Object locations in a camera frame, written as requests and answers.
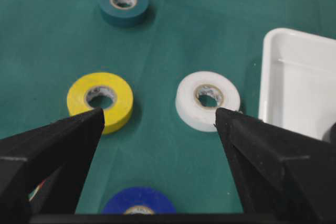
teal tape roll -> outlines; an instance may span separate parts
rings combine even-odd
[[[135,26],[145,19],[148,0],[99,0],[103,18],[121,27]]]

black object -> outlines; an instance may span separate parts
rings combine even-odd
[[[244,212],[336,222],[336,146],[226,109],[216,125]]]
[[[103,128],[95,109],[0,140],[0,223],[73,214]],[[29,192],[47,177],[30,204]]]
[[[96,109],[1,140],[0,223],[336,221],[336,147],[225,109],[217,110],[216,127],[244,214],[74,215],[103,125]]]

white tape roll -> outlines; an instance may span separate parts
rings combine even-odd
[[[213,98],[217,106],[203,106],[200,96]],[[205,132],[214,132],[216,109],[239,110],[240,97],[236,87],[224,76],[214,72],[200,71],[186,76],[178,85],[176,110],[190,127]]]

green fabric surface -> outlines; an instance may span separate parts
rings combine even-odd
[[[182,122],[177,86],[189,73],[217,72],[257,117],[265,34],[336,38],[335,17],[335,0],[150,0],[146,22],[123,29],[104,22],[98,0],[0,0],[0,138],[67,117],[78,78],[115,73],[134,92],[133,115],[101,138],[77,213],[98,213],[131,186],[161,191],[177,212],[241,212],[217,133]]]

tape core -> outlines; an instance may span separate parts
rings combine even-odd
[[[202,95],[207,95],[211,98],[213,98],[217,105],[216,106],[204,106],[201,102],[200,102],[200,96]],[[200,105],[201,107],[205,108],[205,109],[216,109],[219,108],[220,106],[222,106],[223,102],[224,102],[224,95],[221,92],[221,90],[211,84],[203,84],[198,86],[195,89],[194,92],[194,98],[195,101],[197,102],[198,105]]]
[[[88,90],[88,92],[85,95],[85,101],[87,103],[87,105],[90,108],[93,108],[92,106],[90,106],[89,102],[95,98],[95,97],[99,97],[99,96],[104,96],[104,97],[108,97],[112,100],[112,104],[110,106],[108,106],[107,108],[105,108],[104,110],[107,110],[111,107],[113,107],[117,101],[117,94],[115,93],[114,90],[110,89],[109,87],[106,86],[94,86],[91,89]]]
[[[117,9],[129,10],[137,5],[138,0],[110,0],[110,3]]]

